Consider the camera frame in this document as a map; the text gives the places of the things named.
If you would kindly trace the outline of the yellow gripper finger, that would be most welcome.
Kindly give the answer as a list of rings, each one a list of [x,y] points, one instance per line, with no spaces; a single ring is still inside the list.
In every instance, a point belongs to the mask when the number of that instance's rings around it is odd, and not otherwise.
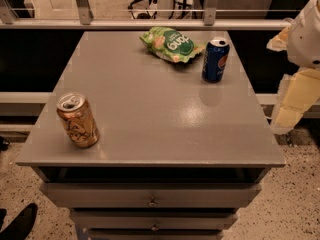
[[[320,99],[320,70],[300,67],[280,81],[272,111],[272,130],[292,130],[304,113]]]

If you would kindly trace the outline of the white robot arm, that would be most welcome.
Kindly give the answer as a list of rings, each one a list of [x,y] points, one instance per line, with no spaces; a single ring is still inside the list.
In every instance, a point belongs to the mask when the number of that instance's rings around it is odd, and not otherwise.
[[[270,127],[287,134],[320,99],[320,0],[309,0],[301,12],[267,43],[273,51],[287,51],[288,61],[299,67],[280,81]]]

